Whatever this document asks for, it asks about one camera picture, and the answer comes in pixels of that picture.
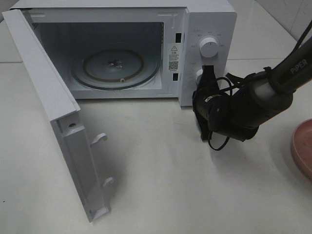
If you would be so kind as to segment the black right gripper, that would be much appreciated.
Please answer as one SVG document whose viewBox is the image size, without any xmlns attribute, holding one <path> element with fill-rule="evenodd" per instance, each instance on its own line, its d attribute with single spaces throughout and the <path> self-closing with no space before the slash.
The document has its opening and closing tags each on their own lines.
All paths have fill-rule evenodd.
<svg viewBox="0 0 312 234">
<path fill-rule="evenodd" d="M 239 141 L 255 136 L 258 128 L 248 129 L 230 121 L 230 96 L 227 94 L 213 96 L 219 91 L 214 66 L 203 65 L 202 75 L 197 89 L 193 92 L 193 111 L 200 129 L 202 140 L 210 140 L 212 133 L 217 133 Z"/>
</svg>

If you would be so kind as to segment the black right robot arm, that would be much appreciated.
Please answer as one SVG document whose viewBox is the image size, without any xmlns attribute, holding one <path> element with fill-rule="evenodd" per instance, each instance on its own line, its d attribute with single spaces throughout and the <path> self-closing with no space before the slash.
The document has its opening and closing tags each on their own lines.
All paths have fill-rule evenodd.
<svg viewBox="0 0 312 234">
<path fill-rule="evenodd" d="M 203 72 L 193 93 L 202 140 L 212 133 L 245 141 L 254 137 L 261 124 L 290 107 L 293 93 L 312 79 L 312 40 L 308 39 L 275 68 L 245 78 L 226 75 L 233 84 L 220 89 L 212 65 Z"/>
</svg>

